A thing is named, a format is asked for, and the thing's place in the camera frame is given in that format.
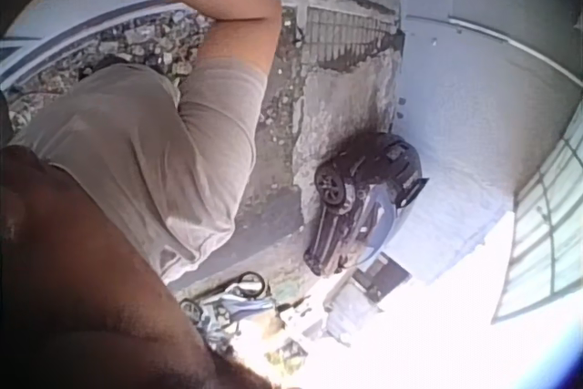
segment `hair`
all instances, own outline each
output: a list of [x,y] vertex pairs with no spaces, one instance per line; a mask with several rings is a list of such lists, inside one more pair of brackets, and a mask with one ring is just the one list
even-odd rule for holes
[[223,357],[209,349],[215,372],[201,377],[167,371],[158,374],[144,389],[277,389],[264,377],[235,359]]

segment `person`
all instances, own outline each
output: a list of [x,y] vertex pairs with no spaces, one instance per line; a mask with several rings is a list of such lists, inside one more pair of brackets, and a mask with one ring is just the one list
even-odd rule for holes
[[[0,29],[29,1],[0,0]],[[166,284],[233,233],[281,0],[180,1],[215,20],[180,90],[103,68],[0,151],[2,387],[271,387]]]

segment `wall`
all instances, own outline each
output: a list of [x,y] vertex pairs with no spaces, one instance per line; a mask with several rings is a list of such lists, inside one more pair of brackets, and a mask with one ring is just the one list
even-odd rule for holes
[[[575,24],[565,4],[403,0],[398,96],[406,103],[394,129],[418,147],[431,180],[385,251],[414,277],[437,278],[512,210],[515,191],[556,144],[580,97],[578,86],[549,65],[498,39],[457,29],[448,17],[484,20],[480,25],[549,47],[547,55],[570,63],[580,54],[580,37],[574,44],[565,31]],[[552,11],[552,20],[539,19]]]

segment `toy car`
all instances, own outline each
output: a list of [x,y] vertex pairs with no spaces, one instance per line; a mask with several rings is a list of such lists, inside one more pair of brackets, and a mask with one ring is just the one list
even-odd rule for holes
[[341,145],[314,175],[322,214],[303,257],[312,272],[330,276],[376,256],[427,181],[415,148],[395,134],[364,133]]

